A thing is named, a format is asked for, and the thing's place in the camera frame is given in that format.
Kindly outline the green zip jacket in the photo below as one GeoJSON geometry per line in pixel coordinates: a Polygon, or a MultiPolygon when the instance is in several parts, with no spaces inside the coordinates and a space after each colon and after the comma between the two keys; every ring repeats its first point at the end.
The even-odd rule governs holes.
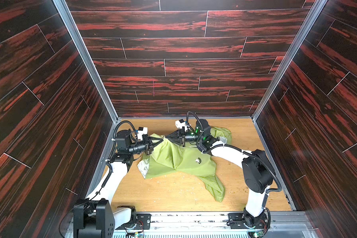
{"type": "Polygon", "coordinates": [[[222,202],[225,196],[225,186],[216,176],[216,162],[211,155],[202,154],[197,147],[179,146],[167,139],[166,136],[152,134],[162,138],[150,155],[143,154],[137,167],[144,179],[165,176],[175,172],[196,176],[204,182],[205,188],[217,202],[222,202]]]}

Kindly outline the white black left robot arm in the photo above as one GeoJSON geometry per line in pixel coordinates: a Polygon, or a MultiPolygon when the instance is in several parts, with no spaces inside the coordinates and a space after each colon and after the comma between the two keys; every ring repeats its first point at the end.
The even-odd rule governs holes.
{"type": "Polygon", "coordinates": [[[144,130],[134,139],[131,130],[122,130],[113,138],[114,148],[106,161],[109,168],[96,188],[73,207],[73,236],[75,238],[111,238],[119,228],[134,228],[137,225],[136,209],[120,206],[116,210],[111,201],[122,179],[129,172],[135,154],[150,155],[154,147],[163,142],[144,130]]]}

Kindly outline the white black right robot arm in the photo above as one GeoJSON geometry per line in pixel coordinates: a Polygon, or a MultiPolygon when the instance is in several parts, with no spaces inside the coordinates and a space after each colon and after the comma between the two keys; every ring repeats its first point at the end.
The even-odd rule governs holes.
{"type": "Polygon", "coordinates": [[[185,120],[175,123],[177,130],[166,136],[170,142],[180,146],[193,142],[202,154],[220,157],[243,170],[249,196],[243,210],[242,223],[248,229],[260,229],[260,225],[268,229],[271,222],[266,208],[268,196],[271,192],[281,192],[282,185],[266,152],[259,149],[243,150],[228,144],[223,136],[211,134],[213,128],[205,119],[197,119],[195,127],[185,120]]]}

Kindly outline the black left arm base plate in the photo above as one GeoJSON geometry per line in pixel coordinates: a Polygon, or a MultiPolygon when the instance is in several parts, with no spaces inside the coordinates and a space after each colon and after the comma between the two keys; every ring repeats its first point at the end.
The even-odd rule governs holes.
{"type": "Polygon", "coordinates": [[[114,224],[111,225],[110,231],[123,230],[149,230],[152,215],[149,213],[116,213],[114,214],[114,224]]]}

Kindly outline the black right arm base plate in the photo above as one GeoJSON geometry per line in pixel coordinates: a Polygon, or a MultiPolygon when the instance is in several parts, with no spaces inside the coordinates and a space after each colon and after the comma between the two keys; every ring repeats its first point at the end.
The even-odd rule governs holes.
{"type": "Polygon", "coordinates": [[[244,213],[229,213],[226,225],[231,229],[266,230],[270,227],[271,216],[262,212],[258,217],[244,213]]]}

